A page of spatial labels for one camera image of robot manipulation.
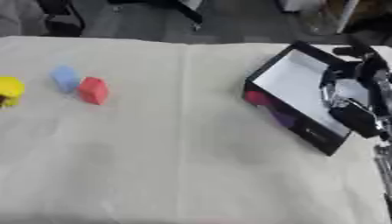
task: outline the gray floor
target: gray floor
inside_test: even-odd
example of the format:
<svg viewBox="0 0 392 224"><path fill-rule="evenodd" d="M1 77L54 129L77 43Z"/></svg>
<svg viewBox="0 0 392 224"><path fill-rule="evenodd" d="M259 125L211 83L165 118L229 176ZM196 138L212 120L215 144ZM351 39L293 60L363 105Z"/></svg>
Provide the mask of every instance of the gray floor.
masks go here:
<svg viewBox="0 0 392 224"><path fill-rule="evenodd" d="M205 0L199 7L205 23L192 23L175 10L130 4L115 13L105 0L74 0L87 20L85 37L143 39L171 43L224 44L243 42L290 43L297 39L315 44L343 44L344 36L307 34L297 15L283 14L274 0ZM380 37L360 34L369 44Z"/></svg>

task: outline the blue cube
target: blue cube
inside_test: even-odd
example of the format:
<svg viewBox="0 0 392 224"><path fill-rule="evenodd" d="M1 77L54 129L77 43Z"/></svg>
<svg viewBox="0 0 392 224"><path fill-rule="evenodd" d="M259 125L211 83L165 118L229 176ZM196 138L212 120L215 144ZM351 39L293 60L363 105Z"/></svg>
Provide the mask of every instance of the blue cube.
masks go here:
<svg viewBox="0 0 392 224"><path fill-rule="evenodd" d="M81 83L75 70L69 66L59 66L52 71L51 76L56 81L57 86L63 93L73 92Z"/></svg>

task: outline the table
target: table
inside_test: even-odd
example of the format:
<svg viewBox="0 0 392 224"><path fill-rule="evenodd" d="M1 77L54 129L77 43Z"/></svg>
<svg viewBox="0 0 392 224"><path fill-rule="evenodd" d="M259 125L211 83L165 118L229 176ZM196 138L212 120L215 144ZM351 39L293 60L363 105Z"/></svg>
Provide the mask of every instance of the table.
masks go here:
<svg viewBox="0 0 392 224"><path fill-rule="evenodd" d="M0 38L26 84L0 115L0 222L389 223L374 141L325 157L241 99L285 46ZM59 65L105 79L107 103L57 91Z"/></svg>

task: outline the red cube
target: red cube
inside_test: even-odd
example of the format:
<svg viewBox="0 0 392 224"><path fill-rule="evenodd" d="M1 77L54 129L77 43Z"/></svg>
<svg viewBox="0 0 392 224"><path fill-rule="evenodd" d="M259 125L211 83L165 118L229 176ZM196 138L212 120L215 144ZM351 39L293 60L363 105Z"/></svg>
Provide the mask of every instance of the red cube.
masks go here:
<svg viewBox="0 0 392 224"><path fill-rule="evenodd" d="M105 82L94 77L87 77L78 86L80 98L85 102L102 105L108 97L108 88Z"/></svg>

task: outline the black box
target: black box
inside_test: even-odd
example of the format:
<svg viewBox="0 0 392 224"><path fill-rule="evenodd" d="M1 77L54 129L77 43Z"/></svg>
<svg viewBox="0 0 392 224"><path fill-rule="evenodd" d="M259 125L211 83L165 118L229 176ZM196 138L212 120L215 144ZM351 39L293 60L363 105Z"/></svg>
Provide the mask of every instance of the black box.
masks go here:
<svg viewBox="0 0 392 224"><path fill-rule="evenodd" d="M243 97L255 106L265 106L287 129L331 156L351 130L334 120L320 98L323 72L342 59L304 42L296 42L246 79ZM343 95L366 102L359 84L343 83Z"/></svg>

